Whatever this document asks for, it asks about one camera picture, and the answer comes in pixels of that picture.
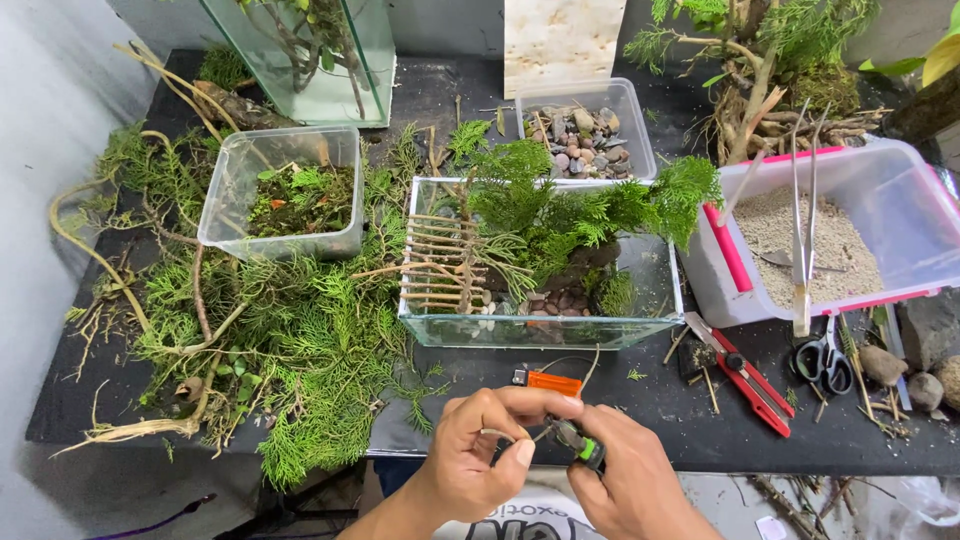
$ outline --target black table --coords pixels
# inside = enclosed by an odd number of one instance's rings
[[[199,51],[175,51],[168,67],[186,79],[191,79],[202,59]],[[694,122],[712,113],[707,93],[701,87],[711,74],[695,72],[686,79],[676,79],[684,67],[668,65],[667,73],[657,77],[646,71],[637,71],[627,63],[618,62],[614,77],[627,77],[636,85],[636,93],[643,108],[653,108],[660,114],[656,123],[647,121],[647,130],[654,151],[671,158],[683,154],[707,151],[696,130],[684,137]],[[436,125],[438,133],[447,134],[455,122],[454,96],[463,96],[462,114],[465,120],[491,119],[491,112],[479,112],[498,105],[511,105],[500,99],[502,95],[501,61],[477,59],[416,59],[399,60],[394,88],[393,127],[382,137],[401,130],[408,122],[421,126]],[[492,140],[515,138],[512,130],[512,111],[507,111],[507,137],[491,130]],[[160,130],[170,136],[182,133],[187,127],[200,127],[200,120],[182,100],[164,84],[157,87],[153,105],[147,115],[145,129]],[[386,145],[375,145],[382,151]],[[98,242],[102,254],[118,253],[118,246],[137,232],[106,232]],[[131,262],[151,260],[154,242],[140,242],[130,253]],[[87,268],[74,306],[85,306],[90,301],[90,284],[101,269],[91,261]],[[684,305],[694,308],[687,297]],[[797,418],[791,423],[788,439],[777,436],[748,408],[746,400],[733,384],[725,383],[723,373],[713,368],[711,377],[720,382],[716,392],[721,410],[712,414],[712,405],[706,387],[687,386],[677,370],[676,358],[666,366],[662,360],[670,345],[668,331],[618,353],[602,353],[589,383],[584,399],[591,404],[623,407],[627,414],[654,430],[666,448],[674,467],[680,471],[717,473],[762,472],[806,473],[818,475],[932,475],[960,474],[960,461],[954,457],[956,448],[955,425],[935,422],[921,413],[914,413],[907,424],[916,435],[909,441],[888,440],[857,410],[859,394],[831,399],[819,424],[814,424],[818,399],[808,387],[799,384],[788,373],[786,359],[790,353],[789,323],[766,321],[725,331],[730,341],[781,392],[787,386],[796,389],[799,397]],[[97,405],[99,422],[114,425],[136,422],[142,410],[135,407],[141,390],[146,385],[152,366],[146,362],[123,362],[125,345],[114,339],[108,344],[98,343],[87,360],[79,381],[65,379],[75,371],[84,342],[79,336],[67,333],[60,340],[50,371],[36,402],[34,415],[26,437],[34,442],[73,444],[83,440],[82,431],[90,428],[90,408],[97,387],[109,380],[101,390]],[[468,395],[478,388],[510,384],[515,368],[523,365],[536,368],[546,362],[565,356],[558,351],[517,351],[490,349],[447,349],[417,346],[415,363],[422,371],[436,361],[444,366],[444,373],[428,383],[441,385],[450,382],[444,396],[423,400],[427,416],[436,420],[447,399]],[[630,369],[649,377],[628,380]],[[558,363],[551,373],[581,378],[587,365],[581,361]],[[875,401],[881,394],[875,390]],[[428,440],[415,432],[406,422],[409,404],[387,398],[389,404],[379,413],[373,424],[370,455],[424,455]],[[251,453],[267,433],[263,424],[247,422],[240,426],[228,452]],[[199,444],[199,436],[191,441],[175,439],[183,445]],[[123,443],[137,446],[160,446],[159,436],[143,437]],[[536,463],[566,464],[569,454],[550,444],[540,444],[535,454]]]

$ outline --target black scissors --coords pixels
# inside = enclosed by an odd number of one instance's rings
[[[802,378],[821,381],[827,392],[840,396],[853,388],[853,364],[833,342],[835,326],[836,317],[830,315],[824,336],[801,345],[790,367]]]

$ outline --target glass tank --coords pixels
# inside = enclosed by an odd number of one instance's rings
[[[396,52],[383,0],[201,0],[276,109],[310,125],[390,124]]]
[[[448,197],[461,179],[415,178],[411,214],[436,215],[435,203]],[[557,181],[558,191],[593,190],[602,185]],[[683,301],[677,258],[672,243],[656,234],[623,233],[617,240],[618,271],[629,273],[627,316],[535,316],[515,314],[459,314],[431,312],[401,296],[399,318],[422,345],[510,349],[582,349],[596,344],[605,351],[630,347],[656,332],[683,323]],[[430,278],[404,275],[401,293],[422,292]]]

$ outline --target red utility knife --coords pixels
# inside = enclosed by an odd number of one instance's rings
[[[684,313],[684,320],[704,343],[717,352],[717,364],[750,400],[754,412],[784,437],[790,436],[787,423],[794,417],[793,407],[774,390],[756,368],[739,353],[719,330],[711,328],[696,312]]]

